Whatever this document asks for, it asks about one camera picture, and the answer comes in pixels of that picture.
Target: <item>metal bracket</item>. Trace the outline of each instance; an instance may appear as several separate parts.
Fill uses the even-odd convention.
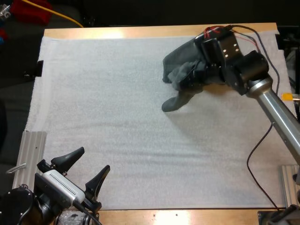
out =
[[[7,171],[15,173],[13,188],[26,184],[33,190],[35,173],[38,172],[37,164],[44,154],[46,136],[45,131],[23,132],[17,166]]]
[[[21,170],[23,168],[26,168],[26,163],[23,163],[21,165],[17,165],[9,170],[6,171],[6,174],[12,174],[12,173],[15,173],[17,172],[18,170]]]
[[[293,175],[297,174],[298,171],[298,165],[283,165],[281,167],[286,207],[289,207],[290,205],[300,206],[297,196],[297,192],[300,191],[300,186],[297,185],[296,182],[293,180]]]

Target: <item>red object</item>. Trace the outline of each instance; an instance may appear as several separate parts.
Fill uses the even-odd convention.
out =
[[[0,29],[0,37],[2,37],[3,40],[7,40],[8,39],[8,35],[6,34],[5,30]]]
[[[30,1],[45,8],[52,9],[52,5],[46,0]],[[13,13],[15,18],[20,22],[37,23],[41,25],[47,25],[52,15],[52,13],[32,6],[22,0],[14,0],[10,12]]]

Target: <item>cable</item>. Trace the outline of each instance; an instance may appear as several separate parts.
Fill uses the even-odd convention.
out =
[[[252,44],[254,44],[254,45],[256,46],[255,42],[253,42],[253,41],[251,41],[251,40],[248,40],[248,39],[246,39],[246,38],[239,37],[239,36],[235,36],[235,37],[236,37],[236,38],[239,38],[239,39],[243,39],[243,40],[245,40],[245,41],[248,41],[248,42],[250,42],[250,43],[252,43]]]
[[[67,20],[70,20],[70,21],[76,23],[78,26],[80,26],[81,28],[83,28],[83,26],[82,26],[79,22],[77,22],[76,20],[72,19],[71,17],[68,17],[68,16],[66,16],[66,15],[60,14],[60,13],[58,13],[58,12],[55,12],[55,11],[53,11],[53,10],[51,10],[51,9],[45,8],[45,7],[43,7],[43,6],[40,6],[40,5],[38,5],[38,4],[35,4],[35,3],[31,2],[31,1],[28,1],[28,0],[22,0],[22,1],[23,1],[23,2],[26,2],[27,4],[30,4],[30,5],[32,5],[32,6],[35,6],[35,7],[37,7],[37,8],[43,9],[43,10],[45,10],[45,11],[47,11],[47,12],[50,12],[50,13],[53,13],[53,14],[55,14],[55,15],[61,16],[61,17],[65,18],[65,19],[67,19]]]
[[[257,42],[256,42],[256,40],[255,40],[254,37],[252,37],[252,36],[250,36],[250,35],[247,35],[247,34],[243,34],[243,33],[237,32],[236,30],[232,30],[232,31],[233,31],[234,33],[243,35],[243,36],[245,36],[245,37],[251,39],[251,40],[254,42],[254,44],[255,44],[255,46],[256,46],[256,48],[257,48],[257,51],[258,51],[259,53],[261,53],[261,50],[259,49],[258,44],[257,44]]]
[[[254,29],[252,29],[252,28],[250,28],[250,27],[247,27],[247,26],[243,26],[243,25],[229,25],[229,26],[226,26],[225,28],[231,30],[233,27],[241,27],[241,28],[244,28],[244,29],[248,29],[248,30],[253,31],[253,32],[256,34],[256,36],[257,36],[259,42],[261,43],[262,49],[263,49],[263,51],[264,51],[264,53],[265,53],[265,55],[266,55],[266,58],[267,58],[268,62],[270,63],[271,67],[274,69],[274,71],[275,71],[275,73],[276,73],[276,75],[277,75],[277,85],[276,85],[276,92],[275,92],[276,95],[277,95],[277,94],[278,94],[278,89],[279,89],[279,83],[280,83],[280,76],[279,76],[279,73],[278,73],[277,69],[275,68],[275,66],[273,65],[272,61],[271,61],[270,58],[269,58],[269,55],[268,55],[268,53],[267,53],[267,51],[266,51],[266,48],[265,48],[264,45],[263,45],[263,42],[262,42],[262,39],[261,39],[259,33],[258,33],[256,30],[254,30]],[[256,144],[256,146],[251,150],[251,152],[250,152],[250,154],[249,154],[249,156],[248,156],[248,158],[247,158],[247,163],[246,163],[246,164],[247,164],[247,168],[248,168],[248,170],[249,170],[249,172],[250,172],[250,174],[251,174],[253,180],[254,180],[255,183],[257,184],[257,186],[258,186],[258,187],[261,189],[261,191],[267,196],[267,198],[270,200],[270,202],[274,205],[275,209],[277,209],[277,210],[279,211],[278,206],[274,203],[274,201],[273,201],[273,200],[271,199],[271,197],[267,194],[267,192],[263,189],[263,187],[258,183],[257,179],[255,178],[254,174],[252,173],[252,171],[251,171],[251,169],[250,169],[250,167],[249,167],[249,160],[250,160],[252,154],[253,154],[254,151],[257,149],[257,147],[263,142],[263,140],[266,138],[266,136],[269,134],[269,132],[271,131],[272,127],[273,127],[273,125],[271,124],[271,126],[269,127],[269,129],[267,130],[267,132],[262,136],[262,138],[259,140],[259,142]]]
[[[92,214],[90,214],[83,205],[80,204],[80,202],[77,199],[74,199],[73,201],[73,206],[76,207],[79,211],[85,213],[86,215],[88,215],[92,220],[94,220],[94,222],[98,225],[102,225],[102,223],[100,223],[100,221],[94,217]]]

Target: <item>yellow cable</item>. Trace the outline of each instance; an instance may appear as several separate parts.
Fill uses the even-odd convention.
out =
[[[65,19],[67,19],[67,20],[70,20],[70,21],[76,23],[78,26],[80,26],[80,27],[83,28],[83,26],[79,22],[77,22],[76,20],[74,20],[74,19],[72,19],[72,18],[70,18],[70,17],[68,17],[66,15],[60,14],[58,12],[55,12],[55,11],[51,10],[51,9],[48,9],[48,8],[43,7],[43,6],[37,5],[37,4],[35,4],[35,3],[31,2],[31,1],[28,1],[28,0],[22,0],[22,1],[28,3],[28,4],[32,5],[32,6],[41,8],[41,9],[43,9],[45,11],[50,12],[50,13],[53,13],[55,15],[61,16],[61,17],[65,18]]]

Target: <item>metal cylinder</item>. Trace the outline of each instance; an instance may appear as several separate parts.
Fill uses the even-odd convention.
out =
[[[271,89],[270,78],[253,86],[247,96],[255,98],[264,110],[289,151],[300,165],[300,124]]]

